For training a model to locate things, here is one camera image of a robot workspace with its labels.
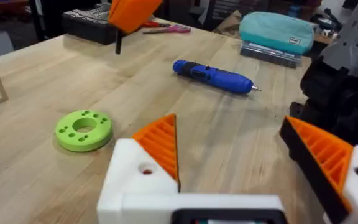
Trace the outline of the left gripper white and orange right finger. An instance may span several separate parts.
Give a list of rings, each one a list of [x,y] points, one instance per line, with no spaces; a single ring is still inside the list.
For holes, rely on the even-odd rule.
[[[286,116],[280,137],[302,170],[325,223],[358,223],[358,145],[310,123]]]

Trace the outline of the left gripper white and orange left finger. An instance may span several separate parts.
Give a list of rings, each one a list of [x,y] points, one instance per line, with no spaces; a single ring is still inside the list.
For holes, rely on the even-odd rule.
[[[176,116],[146,125],[114,146],[97,203],[99,223],[168,223],[158,201],[180,191]]]

